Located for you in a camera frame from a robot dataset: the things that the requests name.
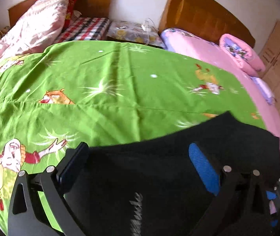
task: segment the plaid cloth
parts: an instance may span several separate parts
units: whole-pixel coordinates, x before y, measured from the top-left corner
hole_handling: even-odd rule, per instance
[[[90,41],[100,40],[109,26],[108,18],[78,18],[54,43],[67,41]]]

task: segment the brown headboard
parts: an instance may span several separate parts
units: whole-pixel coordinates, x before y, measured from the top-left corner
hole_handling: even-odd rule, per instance
[[[167,0],[158,32],[179,28],[218,44],[231,34],[254,47],[256,40],[232,13],[215,0]]]
[[[36,2],[24,0],[11,7],[9,11],[10,26],[14,26],[18,19]],[[77,0],[74,9],[82,13],[83,17],[107,18],[111,0]]]

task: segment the blue plastic part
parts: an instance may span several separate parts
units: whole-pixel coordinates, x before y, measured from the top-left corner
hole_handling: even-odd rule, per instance
[[[220,191],[219,175],[195,143],[189,145],[189,157],[206,189],[215,196]]]
[[[277,226],[277,223],[278,223],[278,220],[271,221],[271,226],[275,227],[275,226]]]
[[[277,196],[275,193],[267,191],[267,197],[269,200],[272,200],[275,199]]]

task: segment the folded pink blanket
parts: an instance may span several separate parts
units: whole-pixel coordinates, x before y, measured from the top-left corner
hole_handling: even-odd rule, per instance
[[[249,76],[257,77],[257,72],[265,70],[265,65],[257,53],[244,41],[231,34],[224,34],[220,38],[219,45]]]
[[[61,33],[69,0],[38,0],[0,40],[0,60],[42,53]]]

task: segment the metal screw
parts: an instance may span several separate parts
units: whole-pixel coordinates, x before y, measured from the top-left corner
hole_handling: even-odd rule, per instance
[[[259,170],[253,170],[253,174],[254,174],[255,176],[260,176]]]
[[[232,171],[232,168],[231,168],[230,166],[228,166],[228,165],[225,165],[225,166],[223,167],[223,170],[224,170],[225,172],[229,173],[229,172]]]
[[[19,176],[24,176],[25,175],[25,170],[21,170],[19,173],[18,173]]]
[[[47,173],[52,173],[54,170],[55,170],[55,167],[54,167],[54,166],[48,166],[48,167],[46,168],[46,172],[47,172]]]

